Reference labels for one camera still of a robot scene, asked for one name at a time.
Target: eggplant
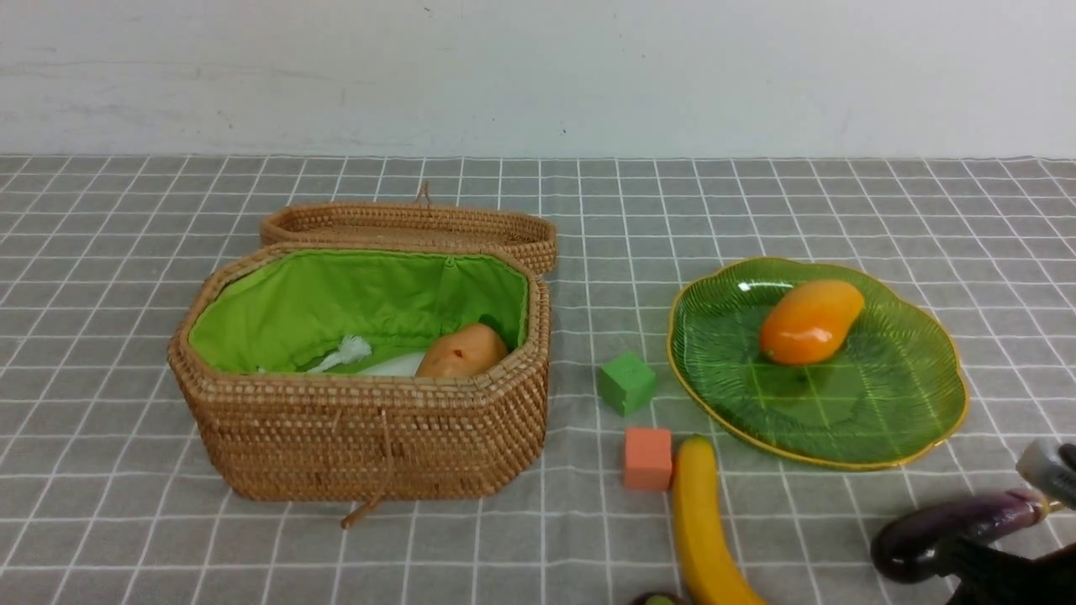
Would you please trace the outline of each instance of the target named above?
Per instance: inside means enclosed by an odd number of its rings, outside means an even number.
[[[894,582],[919,583],[937,574],[934,548],[943,537],[959,535],[988,545],[1040,523],[1059,508],[1059,503],[1023,488],[921,508],[875,535],[870,561]]]
[[[628,605],[688,605],[688,602],[671,592],[643,592]]]

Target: orange mango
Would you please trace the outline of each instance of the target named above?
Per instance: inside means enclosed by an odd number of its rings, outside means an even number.
[[[863,311],[863,294],[841,280],[809,281],[789,291],[759,334],[762,354],[781,365],[824,362],[836,353]]]
[[[416,377],[456,378],[487,371],[508,356],[508,347],[493,328],[473,323],[438,338],[419,364]]]

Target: banana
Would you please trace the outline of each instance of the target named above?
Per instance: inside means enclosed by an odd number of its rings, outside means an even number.
[[[677,450],[672,530],[684,583],[698,605],[765,605],[740,575],[721,527],[718,462],[702,435]]]

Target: wicker basket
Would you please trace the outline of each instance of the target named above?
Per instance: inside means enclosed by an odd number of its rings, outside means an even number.
[[[541,275],[556,265],[556,227],[519,212],[435,206],[429,183],[409,203],[335,201],[289,206],[261,222],[261,245],[282,241],[407,243],[451,249],[484,243]]]
[[[237,279],[296,251],[357,248],[430,252],[429,245],[401,243],[285,242],[204,282],[169,343],[168,363],[210,461],[246,498],[364,501],[342,521],[345,529],[382,500],[478,498],[499,491],[543,447],[550,355],[548,285],[502,250],[457,243],[440,251],[494,256],[528,282],[525,339],[483,375],[228,374],[190,346],[196,320]]]

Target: white wall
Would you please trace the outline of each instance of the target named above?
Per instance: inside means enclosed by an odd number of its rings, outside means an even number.
[[[3,0],[0,152],[1076,156],[1076,2]]]

